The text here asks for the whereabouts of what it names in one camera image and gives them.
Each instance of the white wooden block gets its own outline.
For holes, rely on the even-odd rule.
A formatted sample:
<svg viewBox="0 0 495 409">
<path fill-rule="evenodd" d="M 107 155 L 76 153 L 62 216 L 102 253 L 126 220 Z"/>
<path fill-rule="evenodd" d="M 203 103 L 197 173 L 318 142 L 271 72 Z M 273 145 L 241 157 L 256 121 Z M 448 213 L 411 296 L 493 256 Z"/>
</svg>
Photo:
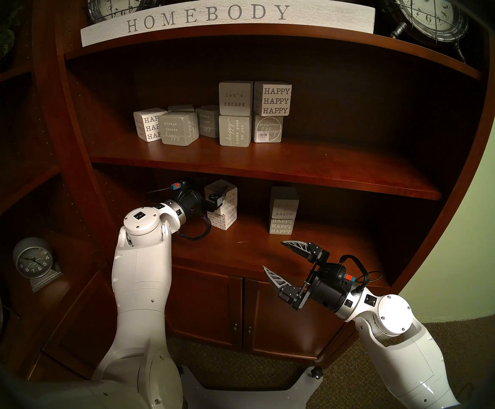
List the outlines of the white wooden block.
<svg viewBox="0 0 495 409">
<path fill-rule="evenodd" d="M 212 193 L 223 194 L 223 205 L 214 211 L 214 213 L 218 215 L 223 215 L 227 211 L 230 211 L 231 208 L 235 208 L 238 205 L 238 188 L 232 183 L 228 183 L 227 180 L 217 180 L 204 187 L 206 199 L 208 199 Z"/>
<path fill-rule="evenodd" d="M 212 223 L 212 226 L 221 230 L 227 230 L 236 221 L 236 207 L 231 208 L 223 215 L 208 211 L 208 219 Z"/>
<path fill-rule="evenodd" d="M 281 142 L 283 117 L 255 116 L 253 121 L 253 142 L 278 143 Z"/>
<path fill-rule="evenodd" d="M 288 116 L 291 89 L 283 82 L 255 82 L 253 110 L 260 116 Z"/>
<path fill-rule="evenodd" d="M 295 220 L 271 218 L 268 232 L 271 235 L 291 235 L 293 234 L 293 224 Z"/>
<path fill-rule="evenodd" d="M 219 82 L 219 114 L 249 116 L 253 107 L 253 82 Z"/>
<path fill-rule="evenodd" d="M 195 108 L 191 104 L 170 105 L 168 111 L 195 111 Z"/>
<path fill-rule="evenodd" d="M 246 148 L 251 142 L 252 117 L 219 116 L 219 143 Z"/>
<path fill-rule="evenodd" d="M 151 108 L 150 110 L 134 112 L 136 131 L 140 139 L 153 142 L 161 138 L 159 128 L 159 116 L 166 114 L 162 108 Z"/>
<path fill-rule="evenodd" d="M 169 111 L 160 116 L 160 123 L 166 145 L 187 146 L 199 138 L 199 123 L 194 111 Z"/>
<path fill-rule="evenodd" d="M 271 217 L 276 219 L 294 220 L 299 207 L 299 196 L 295 188 L 272 186 L 270 193 Z"/>
<path fill-rule="evenodd" d="M 199 133 L 207 137 L 219 137 L 219 106 L 206 105 L 196 109 Z"/>
</svg>

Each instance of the cabinet door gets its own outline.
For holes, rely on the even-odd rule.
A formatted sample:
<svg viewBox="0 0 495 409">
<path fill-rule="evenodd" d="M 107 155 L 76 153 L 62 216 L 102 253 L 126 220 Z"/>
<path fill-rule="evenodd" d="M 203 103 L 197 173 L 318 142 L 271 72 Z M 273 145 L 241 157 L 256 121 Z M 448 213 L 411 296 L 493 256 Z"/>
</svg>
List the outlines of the cabinet door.
<svg viewBox="0 0 495 409">
<path fill-rule="evenodd" d="M 242 278 L 172 267 L 168 332 L 242 349 Z"/>
<path fill-rule="evenodd" d="M 316 360 L 343 321 L 308 300 L 295 311 L 267 282 L 245 280 L 244 350 Z"/>
<path fill-rule="evenodd" d="M 30 373 L 30 381 L 82 381 L 84 378 L 41 353 Z"/>
<path fill-rule="evenodd" d="M 98 271 L 66 312 L 43 352 L 90 379 L 105 356 L 117 328 L 110 279 Z"/>
</svg>

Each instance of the homebody sign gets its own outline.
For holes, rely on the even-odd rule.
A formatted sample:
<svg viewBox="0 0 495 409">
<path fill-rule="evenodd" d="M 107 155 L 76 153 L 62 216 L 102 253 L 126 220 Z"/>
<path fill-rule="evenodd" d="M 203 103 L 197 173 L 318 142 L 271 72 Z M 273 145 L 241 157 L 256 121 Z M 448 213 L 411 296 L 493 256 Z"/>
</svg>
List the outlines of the homebody sign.
<svg viewBox="0 0 495 409">
<path fill-rule="evenodd" d="M 81 29 L 83 46 L 154 30 L 237 23 L 304 24 L 374 32 L 374 8 L 331 0 L 201 0 L 155 7 Z"/>
</svg>

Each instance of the silver clock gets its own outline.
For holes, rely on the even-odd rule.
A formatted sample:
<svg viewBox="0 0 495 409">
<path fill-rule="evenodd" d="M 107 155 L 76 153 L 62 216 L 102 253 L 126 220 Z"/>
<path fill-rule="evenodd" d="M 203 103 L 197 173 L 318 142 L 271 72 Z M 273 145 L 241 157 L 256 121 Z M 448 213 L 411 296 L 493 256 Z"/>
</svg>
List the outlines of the silver clock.
<svg viewBox="0 0 495 409">
<path fill-rule="evenodd" d="M 53 259 L 51 245 L 39 237 L 27 237 L 17 243 L 13 262 L 19 274 L 30 279 L 33 292 L 62 275 Z"/>
</svg>

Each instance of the carpet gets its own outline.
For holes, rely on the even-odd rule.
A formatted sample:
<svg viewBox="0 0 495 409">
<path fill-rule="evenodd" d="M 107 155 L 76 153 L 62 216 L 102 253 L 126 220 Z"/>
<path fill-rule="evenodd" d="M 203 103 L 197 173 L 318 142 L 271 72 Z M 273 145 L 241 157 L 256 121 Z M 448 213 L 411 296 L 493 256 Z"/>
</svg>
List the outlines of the carpet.
<svg viewBox="0 0 495 409">
<path fill-rule="evenodd" d="M 427 323 L 446 363 L 450 387 L 465 403 L 495 368 L 495 315 L 469 321 Z M 187 366 L 206 388 L 264 390 L 288 388 L 303 372 L 296 363 L 168 339 L 170 355 Z M 357 340 L 324 370 L 307 409 L 403 408 L 386 389 Z"/>
</svg>

